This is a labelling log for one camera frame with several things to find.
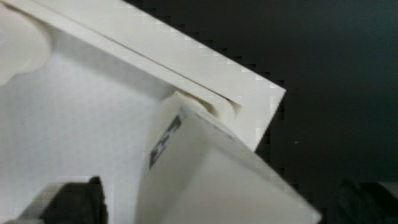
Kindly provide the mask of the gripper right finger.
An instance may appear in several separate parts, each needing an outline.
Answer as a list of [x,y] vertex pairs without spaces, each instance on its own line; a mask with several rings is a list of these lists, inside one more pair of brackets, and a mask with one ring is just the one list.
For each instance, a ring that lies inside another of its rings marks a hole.
[[398,224],[398,182],[342,181],[335,224]]

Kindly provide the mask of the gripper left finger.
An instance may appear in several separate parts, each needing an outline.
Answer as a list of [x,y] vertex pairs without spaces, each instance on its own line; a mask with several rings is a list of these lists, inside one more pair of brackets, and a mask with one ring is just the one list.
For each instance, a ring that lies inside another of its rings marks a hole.
[[51,184],[11,224],[109,224],[102,178]]

